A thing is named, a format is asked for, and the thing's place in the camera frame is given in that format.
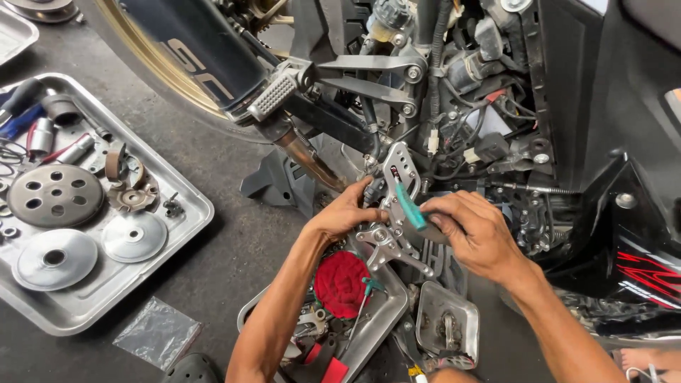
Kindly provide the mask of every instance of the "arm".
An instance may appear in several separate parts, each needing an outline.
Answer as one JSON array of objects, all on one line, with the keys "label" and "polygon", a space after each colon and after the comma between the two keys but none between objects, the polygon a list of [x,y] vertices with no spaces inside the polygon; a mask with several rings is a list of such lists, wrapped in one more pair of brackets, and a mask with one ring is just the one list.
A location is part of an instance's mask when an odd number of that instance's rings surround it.
[{"label": "arm", "polygon": [[558,382],[627,381],[554,294],[539,266],[523,256],[496,207],[477,193],[459,191],[433,198],[421,210],[434,213],[430,219],[449,237],[461,263],[511,293]]},{"label": "arm", "polygon": [[343,194],[303,227],[286,261],[258,302],[236,340],[227,367],[227,383],[271,382],[294,333],[307,287],[324,249],[362,221],[386,220],[378,209],[359,209],[371,177]]}]

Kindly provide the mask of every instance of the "red cloth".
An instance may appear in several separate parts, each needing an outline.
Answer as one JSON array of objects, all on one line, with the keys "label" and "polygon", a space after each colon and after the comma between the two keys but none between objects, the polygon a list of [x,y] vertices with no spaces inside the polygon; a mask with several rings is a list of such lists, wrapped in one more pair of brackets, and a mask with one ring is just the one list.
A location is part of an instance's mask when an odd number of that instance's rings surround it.
[{"label": "red cloth", "polygon": [[[321,346],[319,343],[315,343],[312,351],[310,351],[310,353],[307,354],[307,358],[305,358],[305,364],[307,365],[312,362],[319,354],[319,351],[321,351]],[[332,357],[331,363],[329,363],[329,367],[326,368],[324,377],[321,379],[321,383],[341,383],[341,380],[345,378],[345,374],[349,369],[350,368],[344,365],[341,361]]]},{"label": "red cloth", "polygon": [[317,267],[315,296],[336,318],[355,318],[366,288],[363,277],[369,278],[369,270],[361,259],[350,251],[336,251]]}]

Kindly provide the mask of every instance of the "hand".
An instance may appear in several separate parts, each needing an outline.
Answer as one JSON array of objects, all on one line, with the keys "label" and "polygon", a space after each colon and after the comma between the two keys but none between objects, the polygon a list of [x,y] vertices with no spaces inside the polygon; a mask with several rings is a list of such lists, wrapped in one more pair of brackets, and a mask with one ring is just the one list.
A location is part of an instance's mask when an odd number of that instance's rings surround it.
[{"label": "hand", "polygon": [[506,286],[518,272],[532,271],[501,211],[478,193],[431,198],[421,211],[433,213],[429,219],[449,237],[455,257],[475,274]]},{"label": "hand", "polygon": [[329,243],[332,243],[341,240],[360,222],[387,221],[386,211],[358,207],[364,188],[372,180],[372,177],[364,177],[361,181],[348,186],[338,198],[312,218],[303,230],[318,232],[325,236]]}]

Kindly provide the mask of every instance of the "concrete floor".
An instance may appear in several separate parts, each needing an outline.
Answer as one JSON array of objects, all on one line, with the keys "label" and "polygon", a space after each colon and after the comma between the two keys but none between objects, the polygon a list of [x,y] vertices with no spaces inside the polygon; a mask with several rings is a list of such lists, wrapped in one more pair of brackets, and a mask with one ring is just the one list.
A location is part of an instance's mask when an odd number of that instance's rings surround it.
[{"label": "concrete floor", "polygon": [[[166,158],[215,205],[215,219],[142,286],[89,330],[47,335],[0,301],[0,382],[155,382],[162,372],[112,345],[141,306],[156,296],[204,329],[190,351],[225,368],[238,335],[239,309],[267,286],[305,223],[238,193],[270,148],[237,142],[201,126],[159,98],[87,25],[39,25],[40,39],[0,70],[0,85],[44,73],[73,76]],[[550,382],[531,329],[499,300],[494,286],[471,281],[481,313],[477,375],[497,382]]]}]

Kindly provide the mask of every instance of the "motorcycle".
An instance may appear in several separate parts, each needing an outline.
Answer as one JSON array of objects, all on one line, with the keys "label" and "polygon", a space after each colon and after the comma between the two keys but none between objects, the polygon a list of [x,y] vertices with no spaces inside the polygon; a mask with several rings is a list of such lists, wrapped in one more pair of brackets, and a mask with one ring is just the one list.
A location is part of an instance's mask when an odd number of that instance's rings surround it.
[{"label": "motorcycle", "polygon": [[[465,189],[499,206],[601,341],[681,339],[674,0],[76,3],[142,80],[211,128],[275,144],[336,192],[346,180],[309,140],[360,153],[375,176],[366,206],[391,213],[366,238],[387,238],[373,245],[397,246],[426,278],[407,237],[446,239],[409,225],[399,183],[416,203]],[[259,39],[274,24],[293,26],[289,52]]]}]

